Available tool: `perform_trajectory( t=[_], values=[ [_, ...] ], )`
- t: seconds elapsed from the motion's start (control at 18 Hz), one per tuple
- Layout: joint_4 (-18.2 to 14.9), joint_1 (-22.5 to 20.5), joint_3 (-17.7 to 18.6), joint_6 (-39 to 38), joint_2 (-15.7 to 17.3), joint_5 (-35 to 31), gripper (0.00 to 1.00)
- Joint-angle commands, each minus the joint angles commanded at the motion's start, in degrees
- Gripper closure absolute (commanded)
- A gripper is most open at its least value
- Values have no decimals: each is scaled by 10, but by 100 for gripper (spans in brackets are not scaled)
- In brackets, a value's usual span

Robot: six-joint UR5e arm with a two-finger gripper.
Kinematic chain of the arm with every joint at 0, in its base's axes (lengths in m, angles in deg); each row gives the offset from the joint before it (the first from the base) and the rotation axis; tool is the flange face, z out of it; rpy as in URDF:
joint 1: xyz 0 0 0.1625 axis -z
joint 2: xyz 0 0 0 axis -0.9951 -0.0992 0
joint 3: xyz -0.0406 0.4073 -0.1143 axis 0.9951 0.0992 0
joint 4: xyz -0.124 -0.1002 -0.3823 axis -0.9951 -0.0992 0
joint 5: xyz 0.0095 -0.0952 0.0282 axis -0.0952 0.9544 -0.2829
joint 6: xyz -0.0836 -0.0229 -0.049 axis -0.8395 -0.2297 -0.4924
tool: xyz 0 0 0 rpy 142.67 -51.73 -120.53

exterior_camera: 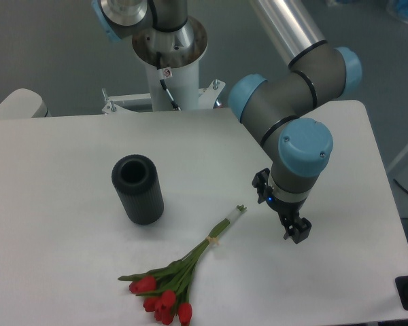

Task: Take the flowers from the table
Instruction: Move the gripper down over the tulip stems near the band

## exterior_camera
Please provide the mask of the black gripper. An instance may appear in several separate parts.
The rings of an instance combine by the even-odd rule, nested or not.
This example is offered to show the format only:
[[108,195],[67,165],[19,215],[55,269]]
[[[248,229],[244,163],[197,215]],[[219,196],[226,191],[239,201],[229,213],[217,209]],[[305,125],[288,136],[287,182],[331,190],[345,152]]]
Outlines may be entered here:
[[284,240],[289,238],[298,244],[308,238],[311,222],[300,217],[299,211],[309,192],[293,194],[280,188],[274,182],[271,171],[265,168],[254,175],[252,186],[258,194],[258,203],[266,202],[274,210],[285,228]]

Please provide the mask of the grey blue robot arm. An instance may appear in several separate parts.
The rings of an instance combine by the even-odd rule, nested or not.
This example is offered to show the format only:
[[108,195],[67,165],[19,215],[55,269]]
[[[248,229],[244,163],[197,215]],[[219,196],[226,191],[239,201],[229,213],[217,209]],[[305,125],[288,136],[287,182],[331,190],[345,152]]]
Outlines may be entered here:
[[[253,178],[259,201],[278,214],[285,237],[299,243],[311,230],[300,209],[333,149],[329,129],[307,115],[356,88],[362,66],[350,49],[328,44],[300,1],[251,5],[290,72],[279,82],[259,74],[242,78],[228,106],[272,162]],[[92,8],[112,41],[131,39],[154,111],[204,106],[198,63],[207,33],[185,1],[93,1]]]

